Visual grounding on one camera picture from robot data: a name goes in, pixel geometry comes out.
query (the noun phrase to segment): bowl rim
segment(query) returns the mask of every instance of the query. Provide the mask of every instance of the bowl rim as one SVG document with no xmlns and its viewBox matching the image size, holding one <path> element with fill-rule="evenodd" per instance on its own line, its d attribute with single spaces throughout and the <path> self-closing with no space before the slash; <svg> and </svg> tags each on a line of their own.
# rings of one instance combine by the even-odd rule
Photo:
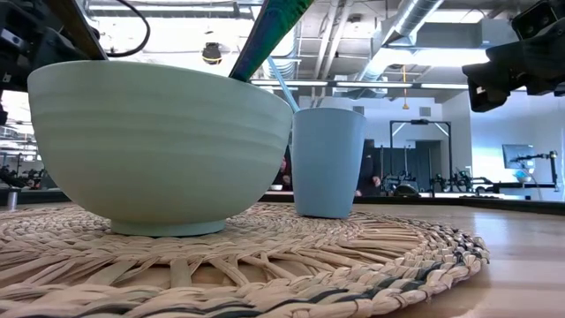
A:
<svg viewBox="0 0 565 318">
<path fill-rule="evenodd" d="M 208 76 L 211 78 L 217 78 L 219 80 L 230 80 L 232 82 L 237 82 L 240 84 L 244 84 L 245 87 L 249 87 L 249 89 L 255 90 L 257 92 L 260 92 L 262 95 L 265 96 L 269 96 L 270 98 L 275 98 L 276 100 L 279 100 L 281 102 L 284 102 L 284 104 L 289 108 L 290 111 L 292 111 L 292 108 L 290 107 L 290 105 L 283 100 L 283 98 L 275 95 L 275 94 L 271 94 L 268 91 L 266 91 L 265 89 L 262 89 L 260 87 L 256 87 L 253 84 L 249 83 L 249 82 L 243 82 L 237 79 L 232 79 L 230 77 L 226 77 L 226 76 L 221 76 L 221 75 L 217 75 L 217 74 L 212 74 L 209 72 L 202 72 L 202 71 L 197 71 L 197 70 L 192 70 L 192 69 L 188 69 L 188 68 L 183 68 L 183 67 L 178 67 L 178 66 L 171 66 L 171 65 L 165 65 L 165 64 L 152 64 L 152 63 L 142 63 L 142 62 L 137 62 L 137 61 L 117 61 L 117 60 L 80 60 L 80 61 L 68 61 L 68 62 L 61 62 L 61 63 L 54 63 L 54 64 L 49 64 L 49 65 L 45 65 L 43 67 L 40 67 L 36 70 L 34 70 L 33 72 L 31 72 L 28 76 L 28 81 L 29 79 L 31 79 L 34 76 L 37 76 L 37 74 L 41 73 L 41 72 L 46 72 L 51 68 L 57 68 L 57 67 L 62 67 L 62 66 L 73 66 L 73 65 L 82 65 L 82 64 L 137 64 L 137 65 L 143 65 L 144 67 L 154 67 L 154 68 L 162 68 L 162 69 L 171 69 L 175 72 L 192 72 L 192 73 L 196 73 L 199 74 L 201 76 Z"/>
<path fill-rule="evenodd" d="M 319 108 L 311 108 L 311 109 L 303 109 L 303 110 L 299 110 L 295 113 L 295 115 L 297 115 L 298 113 L 306 113 L 306 112 L 311 112 L 311 111 L 336 111 L 336 112 L 342 112 L 342 113 L 348 113 L 348 114 L 355 114 L 353 116 L 358 116 L 358 117 L 362 117 L 365 118 L 364 115 L 359 114 L 356 111 L 353 110 L 345 110 L 345 109 L 340 109 L 340 108 L 336 108 L 336 107 L 319 107 Z"/>
</svg>

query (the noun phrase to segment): bowl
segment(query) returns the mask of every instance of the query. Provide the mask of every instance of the bowl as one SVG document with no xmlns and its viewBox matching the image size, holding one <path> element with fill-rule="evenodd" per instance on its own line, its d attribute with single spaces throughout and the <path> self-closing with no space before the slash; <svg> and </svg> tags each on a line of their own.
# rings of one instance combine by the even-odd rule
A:
<svg viewBox="0 0 565 318">
<path fill-rule="evenodd" d="M 49 174 L 123 234 L 223 229 L 273 182 L 292 120 L 263 89 L 156 64 L 53 64 L 28 91 Z"/>
</svg>

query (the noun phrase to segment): light fixture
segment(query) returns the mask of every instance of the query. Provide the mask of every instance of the light fixture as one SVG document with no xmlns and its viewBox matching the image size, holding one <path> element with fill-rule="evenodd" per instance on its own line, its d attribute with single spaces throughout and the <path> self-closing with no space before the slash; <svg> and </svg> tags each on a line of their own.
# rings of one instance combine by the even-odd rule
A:
<svg viewBox="0 0 565 318">
<path fill-rule="evenodd" d="M 251 83 L 257 86 L 281 86 L 278 80 L 269 79 L 254 79 Z M 284 84 L 294 87 L 325 87 L 328 85 L 323 80 L 285 80 Z"/>
<path fill-rule="evenodd" d="M 259 87 L 260 87 L 260 88 L 263 88 L 263 89 L 265 89 L 265 90 L 267 90 L 267 91 L 268 91 L 268 90 L 283 90 L 282 87 L 263 86 L 263 85 L 261 85 L 261 86 L 259 86 Z M 290 91 L 297 91 L 298 88 L 297 88 L 297 87 L 289 87 L 289 90 L 290 90 Z"/>
<path fill-rule="evenodd" d="M 196 6 L 196 5 L 136 5 L 135 8 L 139 11 L 218 11 L 218 12 L 233 12 L 233 8 L 229 6 L 214 7 L 214 6 Z M 91 11 L 128 11 L 126 6 L 121 5 L 90 5 L 88 10 Z"/>
<path fill-rule="evenodd" d="M 421 49 L 406 64 L 460 67 L 488 61 L 484 49 Z"/>
<path fill-rule="evenodd" d="M 411 88 L 411 83 L 387 82 L 337 82 L 338 87 L 366 87 L 366 88 Z"/>
<path fill-rule="evenodd" d="M 420 88 L 427 89 L 469 89 L 467 84 L 422 84 Z"/>
<path fill-rule="evenodd" d="M 426 18 L 426 23 L 478 23 L 485 17 L 482 11 L 437 10 Z"/>
<path fill-rule="evenodd" d="M 20 150 L 0 150 L 0 155 L 37 155 L 35 151 Z"/>
</svg>

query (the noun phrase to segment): light blue cup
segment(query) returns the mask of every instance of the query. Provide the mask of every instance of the light blue cup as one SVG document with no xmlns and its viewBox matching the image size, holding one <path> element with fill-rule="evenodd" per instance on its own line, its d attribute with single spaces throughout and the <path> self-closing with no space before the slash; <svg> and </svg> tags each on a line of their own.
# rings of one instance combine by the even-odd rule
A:
<svg viewBox="0 0 565 318">
<path fill-rule="evenodd" d="M 292 186 L 301 216 L 346 218 L 359 178 L 365 117 L 351 110 L 298 111 L 292 125 Z"/>
</svg>

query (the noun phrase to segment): desk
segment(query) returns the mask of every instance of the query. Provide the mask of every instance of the desk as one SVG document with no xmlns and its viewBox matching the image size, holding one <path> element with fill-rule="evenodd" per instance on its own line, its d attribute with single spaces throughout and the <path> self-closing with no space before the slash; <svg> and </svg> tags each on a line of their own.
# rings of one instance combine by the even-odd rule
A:
<svg viewBox="0 0 565 318">
<path fill-rule="evenodd" d="M 553 183 L 519 183 L 519 182 L 499 182 L 499 183 L 495 183 L 490 185 L 493 189 L 494 193 L 505 193 L 505 189 L 512 189 L 515 190 L 512 193 L 516 193 L 516 190 L 524 190 L 524 189 L 529 189 L 529 190 L 536 190 L 536 189 L 554 189 L 555 188 L 555 184 Z"/>
<path fill-rule="evenodd" d="M 266 195 L 293 195 L 292 191 L 267 191 Z"/>
<path fill-rule="evenodd" d="M 482 208 L 357 205 L 426 221 L 452 223 L 481 236 L 491 264 L 467 282 L 387 315 L 391 318 L 565 317 L 565 217 Z"/>
</svg>

